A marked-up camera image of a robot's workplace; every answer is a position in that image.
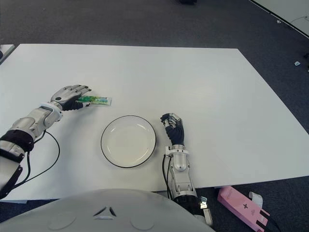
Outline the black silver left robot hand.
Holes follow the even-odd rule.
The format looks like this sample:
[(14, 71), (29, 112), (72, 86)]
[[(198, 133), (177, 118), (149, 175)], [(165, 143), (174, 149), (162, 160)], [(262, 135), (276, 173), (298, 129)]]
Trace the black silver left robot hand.
[(63, 111), (79, 110), (89, 106), (89, 103), (84, 105), (82, 102), (79, 102), (78, 99), (90, 91), (91, 89), (88, 86), (66, 86), (57, 91), (51, 97), (50, 102), (58, 106), (60, 110)]

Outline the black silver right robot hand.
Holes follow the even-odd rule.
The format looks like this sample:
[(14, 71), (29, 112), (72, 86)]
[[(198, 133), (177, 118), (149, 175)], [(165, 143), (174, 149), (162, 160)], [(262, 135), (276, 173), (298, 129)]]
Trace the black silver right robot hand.
[(165, 127), (172, 145), (184, 145), (183, 121), (175, 113), (167, 113), (161, 116), (161, 122)]

